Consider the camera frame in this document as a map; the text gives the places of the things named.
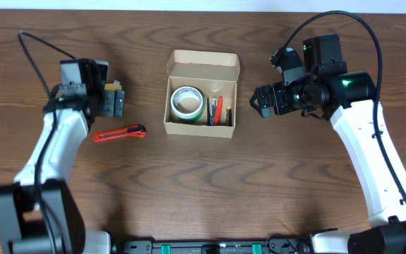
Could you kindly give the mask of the yellow sticky note pad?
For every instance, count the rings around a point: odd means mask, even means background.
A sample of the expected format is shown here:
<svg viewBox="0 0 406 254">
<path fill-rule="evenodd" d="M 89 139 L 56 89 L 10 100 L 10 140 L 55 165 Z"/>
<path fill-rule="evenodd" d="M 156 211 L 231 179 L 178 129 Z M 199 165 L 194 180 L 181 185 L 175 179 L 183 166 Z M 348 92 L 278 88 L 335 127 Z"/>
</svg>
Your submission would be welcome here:
<svg viewBox="0 0 406 254">
<path fill-rule="evenodd" d="M 107 83 L 104 86 L 105 90 L 111 90 L 111 91 L 117 91 L 117 90 L 122 90 L 122 85 L 120 81 L 113 81 L 112 83 Z"/>
</svg>

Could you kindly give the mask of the green tape roll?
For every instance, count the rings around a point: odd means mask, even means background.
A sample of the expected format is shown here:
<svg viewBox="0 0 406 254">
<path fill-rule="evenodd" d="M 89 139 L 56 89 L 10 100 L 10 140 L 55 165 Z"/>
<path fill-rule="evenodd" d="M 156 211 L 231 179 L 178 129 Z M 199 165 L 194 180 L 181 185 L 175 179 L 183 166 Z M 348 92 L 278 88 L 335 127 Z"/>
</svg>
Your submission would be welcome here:
<svg viewBox="0 0 406 254">
<path fill-rule="evenodd" d="M 171 109 L 181 120 L 196 121 L 204 111 L 204 101 L 198 95 L 179 95 L 172 98 Z"/>
</svg>

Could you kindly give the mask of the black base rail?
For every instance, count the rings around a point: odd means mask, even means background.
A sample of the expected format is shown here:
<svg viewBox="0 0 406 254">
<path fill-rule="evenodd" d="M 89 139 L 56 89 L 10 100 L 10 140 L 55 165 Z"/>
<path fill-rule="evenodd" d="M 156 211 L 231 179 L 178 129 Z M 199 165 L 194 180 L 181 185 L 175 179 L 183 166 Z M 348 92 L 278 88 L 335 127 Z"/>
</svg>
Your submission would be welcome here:
<svg viewBox="0 0 406 254">
<path fill-rule="evenodd" d="M 126 241 L 116 243 L 119 254 L 307 254 L 315 253 L 309 242 L 298 238 L 258 241 Z"/>
</svg>

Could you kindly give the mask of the white masking tape roll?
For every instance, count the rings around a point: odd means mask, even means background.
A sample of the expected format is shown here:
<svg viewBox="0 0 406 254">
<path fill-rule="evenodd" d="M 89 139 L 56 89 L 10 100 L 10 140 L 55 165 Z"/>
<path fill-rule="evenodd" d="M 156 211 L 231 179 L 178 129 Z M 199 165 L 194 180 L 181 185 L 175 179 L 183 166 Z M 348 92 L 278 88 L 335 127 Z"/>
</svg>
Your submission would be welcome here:
<svg viewBox="0 0 406 254">
<path fill-rule="evenodd" d="M 204 96 L 195 87 L 180 87 L 171 96 L 171 109 L 181 120 L 196 121 L 204 111 Z"/>
</svg>

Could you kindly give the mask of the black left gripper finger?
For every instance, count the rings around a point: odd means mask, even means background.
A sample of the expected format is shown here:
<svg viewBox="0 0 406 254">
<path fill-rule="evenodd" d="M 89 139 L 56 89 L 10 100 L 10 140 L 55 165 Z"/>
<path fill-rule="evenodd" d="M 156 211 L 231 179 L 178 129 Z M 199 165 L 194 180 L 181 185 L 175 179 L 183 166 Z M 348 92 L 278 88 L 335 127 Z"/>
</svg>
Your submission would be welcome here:
<svg viewBox="0 0 406 254">
<path fill-rule="evenodd" d="M 124 113 L 124 99 L 125 92 L 123 90 L 117 90 L 115 92 L 115 102 L 114 102 L 114 116 L 121 118 Z"/>
<path fill-rule="evenodd" d="M 101 102 L 100 115 L 105 117 L 114 117 L 115 112 L 115 92 L 105 90 Z"/>
</svg>

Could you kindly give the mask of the black binder clip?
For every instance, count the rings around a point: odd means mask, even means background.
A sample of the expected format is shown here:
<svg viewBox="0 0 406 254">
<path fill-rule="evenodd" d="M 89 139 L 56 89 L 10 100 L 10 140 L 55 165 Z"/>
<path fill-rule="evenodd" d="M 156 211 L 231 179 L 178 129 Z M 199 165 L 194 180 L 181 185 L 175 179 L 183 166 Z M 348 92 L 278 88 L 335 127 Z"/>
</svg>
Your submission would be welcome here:
<svg viewBox="0 0 406 254">
<path fill-rule="evenodd" d="M 226 126 L 232 126 L 232 125 L 233 125 L 232 109 L 231 109 L 231 107 L 227 107 L 227 110 L 226 110 Z"/>
</svg>

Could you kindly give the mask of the open cardboard box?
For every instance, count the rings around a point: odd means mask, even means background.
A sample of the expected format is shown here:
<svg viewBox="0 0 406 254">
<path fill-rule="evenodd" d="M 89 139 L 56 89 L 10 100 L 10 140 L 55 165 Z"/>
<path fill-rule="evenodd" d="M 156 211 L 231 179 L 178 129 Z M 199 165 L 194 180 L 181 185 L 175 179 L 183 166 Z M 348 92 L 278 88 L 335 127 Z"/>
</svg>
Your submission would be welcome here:
<svg viewBox="0 0 406 254">
<path fill-rule="evenodd" d="M 236 106 L 240 61 L 237 54 L 176 49 L 167 63 L 164 128 L 168 134 L 232 138 L 236 125 Z M 204 96 L 204 111 L 196 121 L 179 119 L 171 109 L 171 96 L 183 86 L 197 88 Z M 221 121 L 214 126 L 217 99 L 223 98 Z M 233 125 L 226 126 L 226 110 L 231 107 Z"/>
</svg>

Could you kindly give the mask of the red utility knife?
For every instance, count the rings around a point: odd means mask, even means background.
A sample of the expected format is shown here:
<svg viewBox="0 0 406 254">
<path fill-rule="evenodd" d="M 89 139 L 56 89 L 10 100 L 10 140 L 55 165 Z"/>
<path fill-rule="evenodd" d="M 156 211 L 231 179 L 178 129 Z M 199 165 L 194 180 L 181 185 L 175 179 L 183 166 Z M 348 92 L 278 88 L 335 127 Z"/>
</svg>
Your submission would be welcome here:
<svg viewBox="0 0 406 254">
<path fill-rule="evenodd" d="M 109 140 L 117 140 L 121 138 L 143 138 L 147 134 L 147 129 L 142 124 L 136 124 L 124 128 L 115 129 L 112 131 L 99 132 L 94 135 L 95 143 L 106 142 Z"/>
</svg>

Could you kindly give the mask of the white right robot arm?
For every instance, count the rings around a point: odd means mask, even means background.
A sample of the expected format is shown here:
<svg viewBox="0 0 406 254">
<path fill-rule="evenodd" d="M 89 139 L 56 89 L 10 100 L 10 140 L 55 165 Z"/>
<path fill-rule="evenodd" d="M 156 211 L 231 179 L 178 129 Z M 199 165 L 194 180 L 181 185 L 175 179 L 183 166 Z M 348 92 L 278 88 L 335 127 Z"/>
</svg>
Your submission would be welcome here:
<svg viewBox="0 0 406 254">
<path fill-rule="evenodd" d="M 313 37 L 303 52 L 279 49 L 271 63 L 282 81 L 258 87 L 251 106 L 264 118 L 322 111 L 340 136 L 367 204 L 370 228 L 327 229 L 290 240 L 297 253 L 406 253 L 406 171 L 390 139 L 376 86 L 365 72 L 351 73 L 337 35 Z"/>
</svg>

